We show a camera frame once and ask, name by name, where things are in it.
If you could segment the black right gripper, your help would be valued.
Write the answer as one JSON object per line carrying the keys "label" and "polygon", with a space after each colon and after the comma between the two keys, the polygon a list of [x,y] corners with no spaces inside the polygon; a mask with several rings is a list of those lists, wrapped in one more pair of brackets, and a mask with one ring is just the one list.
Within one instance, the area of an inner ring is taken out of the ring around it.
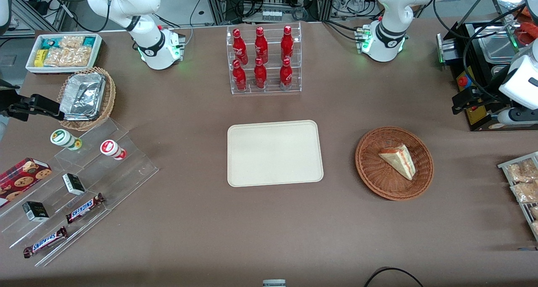
{"label": "black right gripper", "polygon": [[21,101],[17,90],[21,87],[10,84],[5,80],[0,80],[0,111],[7,111],[8,117],[27,122],[29,119],[29,111],[33,115],[43,115],[63,120],[65,113],[60,110],[60,104],[49,98],[38,94],[32,94],[29,98],[29,109],[26,106],[14,105]]}

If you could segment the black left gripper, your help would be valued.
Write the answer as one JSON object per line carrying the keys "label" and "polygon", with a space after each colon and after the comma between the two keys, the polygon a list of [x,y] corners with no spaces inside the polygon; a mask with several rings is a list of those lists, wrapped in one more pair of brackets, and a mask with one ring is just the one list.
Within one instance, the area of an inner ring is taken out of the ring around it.
{"label": "black left gripper", "polygon": [[478,107],[501,112],[517,106],[511,98],[500,91],[496,92],[496,95],[489,95],[481,94],[476,88],[463,88],[459,93],[452,96],[451,100],[451,110],[454,115],[467,109],[475,110]]}

